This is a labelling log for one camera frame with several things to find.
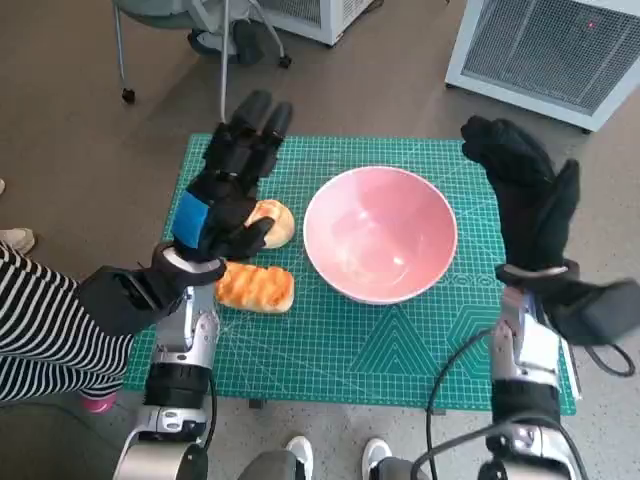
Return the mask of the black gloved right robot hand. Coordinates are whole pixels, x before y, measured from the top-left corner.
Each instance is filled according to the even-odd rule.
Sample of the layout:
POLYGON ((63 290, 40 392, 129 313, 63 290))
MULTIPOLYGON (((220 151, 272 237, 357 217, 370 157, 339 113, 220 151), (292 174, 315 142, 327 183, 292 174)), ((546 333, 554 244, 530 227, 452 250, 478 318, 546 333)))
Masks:
POLYGON ((506 263, 528 272, 564 267, 579 163, 568 159, 555 171, 542 144, 507 119, 473 116, 461 135, 462 153, 484 168, 494 190, 506 263))

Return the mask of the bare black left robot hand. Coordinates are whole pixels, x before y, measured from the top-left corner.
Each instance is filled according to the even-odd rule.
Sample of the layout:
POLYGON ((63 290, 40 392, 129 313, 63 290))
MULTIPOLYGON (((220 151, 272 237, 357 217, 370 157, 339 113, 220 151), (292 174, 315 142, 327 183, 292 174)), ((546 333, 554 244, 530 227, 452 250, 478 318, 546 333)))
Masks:
POLYGON ((173 244, 190 261, 216 258, 244 259, 265 245, 264 236, 274 222, 246 221, 257 205, 258 184, 277 162, 293 106, 271 106, 266 90, 251 92, 220 123, 204 154, 204 167, 181 195, 172 224, 173 244))

